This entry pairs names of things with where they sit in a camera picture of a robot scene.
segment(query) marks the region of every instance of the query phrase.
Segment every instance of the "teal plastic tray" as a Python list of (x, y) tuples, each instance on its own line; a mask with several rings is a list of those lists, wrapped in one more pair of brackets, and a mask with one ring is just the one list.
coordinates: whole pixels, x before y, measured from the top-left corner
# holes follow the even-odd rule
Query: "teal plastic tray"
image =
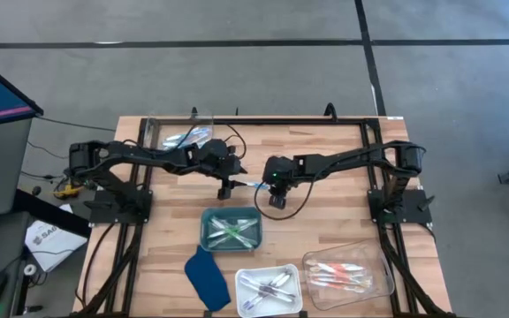
[[(237, 225), (239, 220), (256, 219), (258, 222), (249, 228), (239, 232), (245, 238), (256, 241), (253, 248), (249, 249), (241, 244), (237, 239), (230, 238), (226, 242), (209, 248), (209, 242), (213, 239), (208, 239), (208, 236), (216, 231), (220, 231), (213, 224), (210, 219), (216, 217), (225, 220), (231, 225)], [(261, 214), (256, 208), (206, 208), (201, 215), (201, 233), (200, 243), (201, 247), (210, 252), (248, 252), (255, 250), (262, 242), (262, 219)]]

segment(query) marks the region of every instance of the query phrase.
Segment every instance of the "concrete floor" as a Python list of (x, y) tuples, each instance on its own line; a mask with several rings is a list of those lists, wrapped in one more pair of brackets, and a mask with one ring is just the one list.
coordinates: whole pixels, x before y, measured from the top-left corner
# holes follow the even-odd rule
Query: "concrete floor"
[[(509, 1), (366, 0), (372, 39), (509, 38)], [(0, 0), (0, 42), (360, 38), (353, 1)], [(509, 316), (509, 46), (378, 47), (388, 115), (428, 149), (422, 183), (454, 312)], [(234, 49), (0, 49), (0, 72), (48, 117), (114, 128), (123, 115), (374, 115), (360, 46)], [(59, 155), (112, 132), (35, 120), (30, 140)], [(23, 169), (66, 162), (29, 148)], [(29, 188), (37, 183), (21, 179)], [(49, 190), (52, 185), (45, 185)], [(44, 198), (52, 200), (48, 191)], [(29, 293), (37, 316), (66, 315), (83, 253)], [(64, 292), (57, 294), (58, 286)]]

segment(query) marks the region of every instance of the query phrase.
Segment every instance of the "paper sheet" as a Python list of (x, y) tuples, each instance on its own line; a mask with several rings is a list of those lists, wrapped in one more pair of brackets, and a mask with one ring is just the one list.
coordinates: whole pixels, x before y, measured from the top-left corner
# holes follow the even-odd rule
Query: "paper sheet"
[[(60, 207), (62, 210), (72, 213), (72, 207), (64, 204)], [(68, 231), (63, 231), (56, 226), (42, 221), (35, 221), (28, 229), (25, 237), (25, 245), (33, 253), (33, 257), (39, 263), (39, 266), (45, 272), (50, 272), (72, 252), (61, 254), (37, 253), (38, 251), (59, 253), (65, 250), (75, 251), (87, 242), (82, 238)]]

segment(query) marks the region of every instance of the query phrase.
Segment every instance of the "clear plastic container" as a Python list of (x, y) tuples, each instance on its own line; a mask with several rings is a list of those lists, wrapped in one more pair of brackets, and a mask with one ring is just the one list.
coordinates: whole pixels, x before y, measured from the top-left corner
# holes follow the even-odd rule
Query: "clear plastic container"
[(309, 296), (317, 309), (328, 310), (394, 292), (388, 263), (374, 239), (309, 252), (302, 261)]
[(200, 244), (206, 251), (248, 252), (261, 242), (262, 219), (256, 208), (206, 208), (201, 215)]
[[(289, 277), (280, 282), (283, 275)], [(253, 286), (258, 284), (266, 286), (257, 291)], [(235, 290), (237, 312), (243, 318), (296, 314), (303, 308), (300, 272), (293, 264), (265, 269), (240, 269), (235, 274)]]
[[(163, 116), (163, 120), (173, 120), (174, 125), (160, 125), (156, 121), (156, 116), (148, 116), (144, 138), (146, 147), (169, 150), (176, 146), (182, 148), (195, 143), (201, 148), (213, 137), (213, 116), (209, 111), (202, 110), (194, 116), (191, 114)], [(159, 128), (156, 136), (152, 133), (154, 128)]]

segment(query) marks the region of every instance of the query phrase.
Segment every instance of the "wooden tabletop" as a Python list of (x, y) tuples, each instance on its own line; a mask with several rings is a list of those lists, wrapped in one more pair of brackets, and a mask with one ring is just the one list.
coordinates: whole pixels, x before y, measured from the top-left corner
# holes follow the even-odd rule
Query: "wooden tabletop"
[[(116, 140), (137, 139), (141, 117), (121, 117)], [(401, 117), (379, 118), (384, 142), (408, 140), (406, 125)], [(247, 143), (247, 155), (241, 161), (249, 172), (236, 177), (243, 181), (258, 181), (266, 159), (272, 155), (304, 155), (319, 153), (331, 155), (362, 147), (361, 132), (350, 125), (235, 125)], [(167, 125), (161, 128), (161, 137), (185, 133), (184, 126)], [(214, 126), (214, 137), (225, 139), (232, 135), (224, 125)], [(242, 152), (240, 139), (229, 143)], [(112, 169), (120, 178), (129, 179), (131, 165), (122, 164)], [(410, 187), (418, 186), (410, 181)], [(205, 208), (253, 206), (254, 189), (236, 188), (232, 198), (216, 199), (220, 182), (199, 174), (184, 177), (170, 175), (162, 169), (153, 169), (151, 189), (154, 204), (150, 219), (144, 226), (140, 258), (135, 278), (131, 316), (194, 316), (201, 317), (206, 309), (184, 273), (184, 264), (195, 253), (199, 244), (200, 218)], [(291, 191), (288, 203), (301, 201), (307, 185)], [(302, 273), (301, 258), (310, 251), (341, 246), (363, 239), (377, 239), (377, 230), (370, 221), (366, 198), (369, 189), (365, 168), (331, 175), (315, 184), (306, 207), (294, 218), (272, 221), (263, 218), (261, 246), (252, 253), (215, 253), (217, 266), (222, 270), (232, 303), (214, 316), (238, 316), (234, 277), (238, 269), (255, 269), (292, 263), (300, 269), (303, 309), (310, 317), (387, 317), (391, 316), (388, 297), (371, 299), (347, 306), (321, 311), (314, 307)], [(107, 225), (96, 226), (88, 242), (89, 255)], [(443, 274), (433, 238), (419, 225), (402, 225), (406, 251), (412, 273), (428, 295), (450, 311)], [(110, 274), (113, 254), (118, 239), (115, 226), (103, 241), (91, 268), (87, 294), (91, 298)], [(84, 272), (79, 284), (79, 293)], [(125, 277), (118, 286), (115, 309), (120, 310)], [(406, 311), (405, 293), (401, 277), (396, 277), (402, 310)], [(76, 301), (74, 310), (80, 310)]]

